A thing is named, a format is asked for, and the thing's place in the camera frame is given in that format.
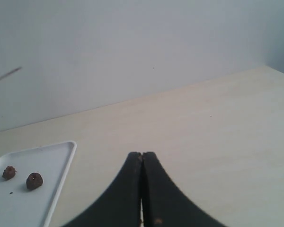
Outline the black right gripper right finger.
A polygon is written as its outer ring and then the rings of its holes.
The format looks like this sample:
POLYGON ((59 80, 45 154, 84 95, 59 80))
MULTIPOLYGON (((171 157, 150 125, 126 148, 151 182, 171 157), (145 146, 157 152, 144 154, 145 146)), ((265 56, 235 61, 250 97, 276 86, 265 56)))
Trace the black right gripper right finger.
POLYGON ((141 199, 145 227, 223 227, 174 184, 154 152, 142 155, 141 199))

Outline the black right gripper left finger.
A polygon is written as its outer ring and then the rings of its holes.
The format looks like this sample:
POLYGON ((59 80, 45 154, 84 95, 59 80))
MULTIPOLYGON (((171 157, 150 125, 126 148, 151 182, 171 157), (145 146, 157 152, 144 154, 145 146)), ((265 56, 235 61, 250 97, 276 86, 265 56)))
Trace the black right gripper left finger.
POLYGON ((101 196, 66 227, 139 227, 142 155, 130 152, 101 196))

